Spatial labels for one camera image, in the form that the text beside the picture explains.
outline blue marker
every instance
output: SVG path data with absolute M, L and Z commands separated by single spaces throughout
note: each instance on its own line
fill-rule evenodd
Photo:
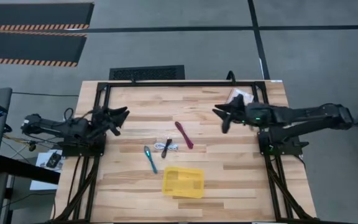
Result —
M 144 154 L 146 154 L 147 158 L 149 158 L 149 161 L 152 164 L 153 172 L 154 172 L 154 174 L 156 174 L 158 172 L 158 170 L 157 170 L 157 168 L 155 168 L 155 165 L 154 165 L 154 162 L 152 159 L 152 153 L 150 152 L 149 147 L 144 146 Z

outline hazard tape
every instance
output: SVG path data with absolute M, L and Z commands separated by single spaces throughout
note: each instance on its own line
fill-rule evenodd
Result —
M 0 33 L 3 33 L 3 34 L 32 34 L 32 35 L 59 35 L 59 36 L 86 37 L 86 34 L 55 33 L 55 32 L 33 32 L 33 31 L 0 30 Z
M 88 27 L 88 24 L 0 25 L 0 30 L 59 30 L 87 29 Z
M 76 62 L 59 62 L 59 61 L 9 59 L 9 58 L 0 58 L 0 63 L 10 64 L 10 65 L 43 65 L 43 66 L 57 66 L 57 67 L 77 66 Z

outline yellow plastic basket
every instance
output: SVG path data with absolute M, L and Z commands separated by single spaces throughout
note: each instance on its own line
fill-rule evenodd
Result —
M 204 171 L 166 167 L 162 193 L 171 196 L 201 198 L 204 195 Z

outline concrete floor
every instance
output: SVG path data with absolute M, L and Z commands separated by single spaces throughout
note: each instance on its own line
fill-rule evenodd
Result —
M 246 0 L 94 1 L 91 28 L 252 24 Z M 358 1 L 254 2 L 260 26 L 358 25 Z M 358 113 L 358 30 L 263 31 L 261 35 L 270 77 L 284 81 L 291 107 L 332 102 L 349 107 L 354 115 Z M 108 79 L 109 68 L 152 65 L 185 65 L 187 79 L 225 78 L 229 70 L 238 79 L 262 78 L 252 31 L 90 34 L 78 67 L 0 65 L 0 87 L 78 94 L 83 80 Z M 73 97 L 13 95 L 8 124 L 14 127 L 14 135 L 20 136 L 19 126 L 25 115 L 40 113 L 61 119 L 65 108 L 75 105 Z M 358 223 L 358 129 L 324 130 L 302 139 L 310 141 L 304 153 L 318 216 Z M 11 156 L 14 152 L 2 145 L 1 154 Z M 22 154 L 36 156 L 36 152 Z M 15 191 L 21 197 L 27 189 L 28 184 L 19 184 Z M 13 223 L 49 218 L 50 199 L 46 198 L 42 206 L 30 201 L 17 205 L 21 209 L 14 212 Z M 37 214 L 38 220 L 26 219 L 30 213 Z

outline floor mat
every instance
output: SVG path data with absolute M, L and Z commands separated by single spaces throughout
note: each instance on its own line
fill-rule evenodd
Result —
M 0 4 L 0 30 L 85 29 L 94 3 Z
M 84 34 L 0 31 L 0 63 L 75 67 Z
M 184 80 L 184 65 L 110 68 L 109 80 Z

